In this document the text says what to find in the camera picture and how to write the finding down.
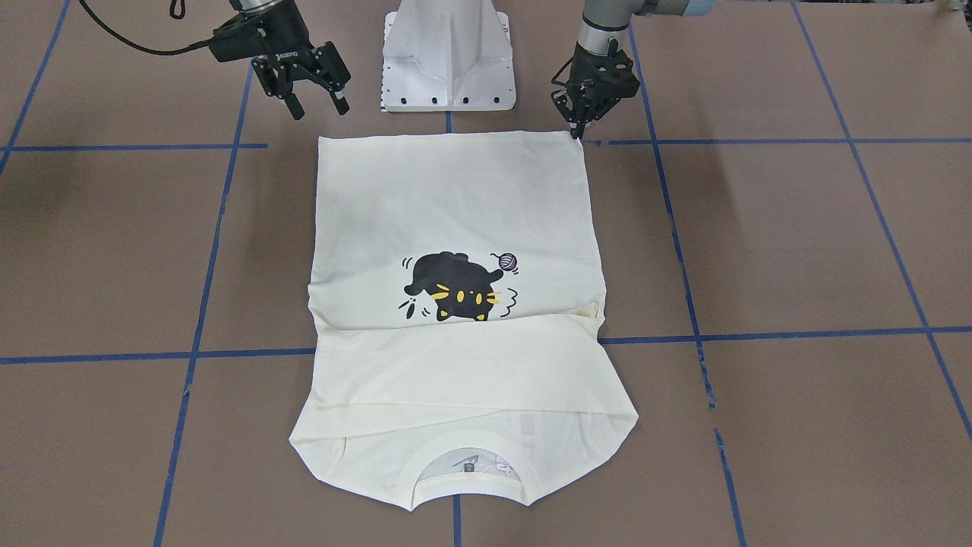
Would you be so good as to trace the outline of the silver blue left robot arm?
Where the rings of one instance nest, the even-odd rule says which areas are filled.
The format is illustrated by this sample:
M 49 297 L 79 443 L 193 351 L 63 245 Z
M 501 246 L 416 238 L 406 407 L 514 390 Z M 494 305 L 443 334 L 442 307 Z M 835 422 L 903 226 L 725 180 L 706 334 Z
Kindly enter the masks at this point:
M 636 15 L 705 15 L 715 1 L 586 1 L 572 58 L 551 78 L 558 87 L 550 98 L 570 127 L 583 139 L 585 129 L 601 120 L 621 100 L 639 92 L 641 81 L 624 49 Z

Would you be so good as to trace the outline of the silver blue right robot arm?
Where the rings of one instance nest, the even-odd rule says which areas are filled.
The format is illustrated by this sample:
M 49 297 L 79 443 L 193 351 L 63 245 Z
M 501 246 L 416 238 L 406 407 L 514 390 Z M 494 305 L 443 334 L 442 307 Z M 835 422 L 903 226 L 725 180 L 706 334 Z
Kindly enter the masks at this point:
M 294 83 L 307 80 L 327 90 L 338 114 L 349 111 L 343 96 L 351 74 L 332 42 L 313 46 L 294 1 L 232 1 L 238 14 L 214 30 L 208 48 L 218 62 L 250 59 L 267 96 L 284 101 L 295 120 L 305 111 Z

